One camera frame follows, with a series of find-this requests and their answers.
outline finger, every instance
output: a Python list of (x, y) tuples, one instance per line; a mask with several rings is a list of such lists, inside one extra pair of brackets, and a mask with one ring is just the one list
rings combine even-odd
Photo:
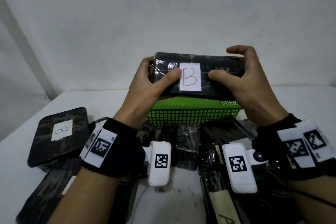
[(148, 69), (152, 63), (153, 63), (153, 56), (144, 58), (139, 65), (137, 73), (144, 73), (148, 77), (149, 75)]
[(226, 52), (244, 55), (246, 71), (253, 67), (261, 67), (257, 53), (252, 46), (235, 45), (227, 48)]
[(155, 82), (153, 86), (158, 90), (158, 93), (161, 93), (171, 84), (176, 82), (182, 74), (182, 70), (179, 68), (175, 68), (167, 73), (164, 77), (162, 77), (159, 81)]
[(224, 84), (229, 90), (233, 90), (240, 83), (239, 77), (231, 75), (224, 70), (211, 70), (208, 76), (211, 80)]

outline green mesh basket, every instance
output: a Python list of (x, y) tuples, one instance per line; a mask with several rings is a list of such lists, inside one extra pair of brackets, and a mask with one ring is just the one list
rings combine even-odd
[(158, 101), (146, 120), (156, 127), (162, 127), (164, 122), (199, 125), (226, 116), (236, 117), (240, 109), (236, 101), (176, 97)]

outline forearm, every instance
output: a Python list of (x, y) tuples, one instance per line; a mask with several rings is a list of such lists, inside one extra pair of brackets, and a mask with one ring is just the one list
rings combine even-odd
[(48, 224), (107, 223), (118, 180), (82, 168)]
[[(290, 188), (306, 192), (336, 204), (335, 177), (322, 176), (303, 181), (287, 180), (286, 184)], [(336, 208), (295, 192), (292, 195), (307, 224), (336, 223)]]

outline table surface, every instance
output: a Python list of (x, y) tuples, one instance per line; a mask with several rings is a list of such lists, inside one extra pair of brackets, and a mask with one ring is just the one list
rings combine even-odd
[[(336, 146), (336, 88), (332, 86), (274, 87), (280, 103), (301, 119), (314, 121)], [(42, 181), (45, 173), (29, 168), (27, 158), (39, 121), (45, 116), (85, 107), (89, 121), (112, 117), (121, 106), (127, 90), (65, 92), (31, 117), (0, 143), (0, 219), (15, 223), (26, 199)], [(140, 181), (133, 207), (134, 219), (128, 223), (202, 223), (206, 222), (200, 178), (196, 171), (172, 168), (170, 186), (165, 191), (147, 188)]]

